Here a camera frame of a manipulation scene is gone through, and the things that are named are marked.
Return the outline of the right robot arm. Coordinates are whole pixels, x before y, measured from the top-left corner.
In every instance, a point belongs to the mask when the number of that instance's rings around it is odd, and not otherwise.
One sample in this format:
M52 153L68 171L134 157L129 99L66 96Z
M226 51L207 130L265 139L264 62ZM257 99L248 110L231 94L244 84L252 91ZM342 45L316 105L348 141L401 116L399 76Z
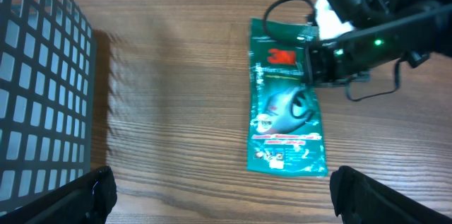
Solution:
M303 82L332 82L395 59L417 67L436 52L451 55L451 0L327 0L353 30L311 42Z

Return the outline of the green 3M gloves package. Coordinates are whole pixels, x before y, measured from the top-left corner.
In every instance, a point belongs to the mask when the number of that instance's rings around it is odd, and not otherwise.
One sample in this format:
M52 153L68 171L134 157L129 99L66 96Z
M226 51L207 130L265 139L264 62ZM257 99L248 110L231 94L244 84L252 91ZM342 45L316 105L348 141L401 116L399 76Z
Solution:
M299 40L314 40L308 25L249 22L249 133L247 170L283 177L328 174L321 110L314 88L302 82L304 50L277 43L274 30Z

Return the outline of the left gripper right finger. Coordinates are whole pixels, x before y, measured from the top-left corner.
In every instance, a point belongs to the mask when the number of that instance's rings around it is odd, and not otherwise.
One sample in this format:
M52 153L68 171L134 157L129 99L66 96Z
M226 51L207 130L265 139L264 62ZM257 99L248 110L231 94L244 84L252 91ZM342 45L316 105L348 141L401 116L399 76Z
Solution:
M344 224L451 224L451 218L351 168L331 174L334 212Z

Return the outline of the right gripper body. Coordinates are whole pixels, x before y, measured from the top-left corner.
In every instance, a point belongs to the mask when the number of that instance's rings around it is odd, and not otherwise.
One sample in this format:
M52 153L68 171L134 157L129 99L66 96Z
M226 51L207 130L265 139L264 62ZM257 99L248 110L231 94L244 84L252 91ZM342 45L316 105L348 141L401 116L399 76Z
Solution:
M315 87L337 87L347 80L369 81L370 69L364 64L370 52L371 45L359 40L305 43L303 82Z

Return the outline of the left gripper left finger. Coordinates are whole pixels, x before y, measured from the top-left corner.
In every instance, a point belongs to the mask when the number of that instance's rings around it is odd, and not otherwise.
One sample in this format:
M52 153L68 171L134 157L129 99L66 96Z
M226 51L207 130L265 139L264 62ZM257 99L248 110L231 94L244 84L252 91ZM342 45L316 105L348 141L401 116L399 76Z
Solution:
M105 165L7 213L1 222L103 224L116 202L114 173Z

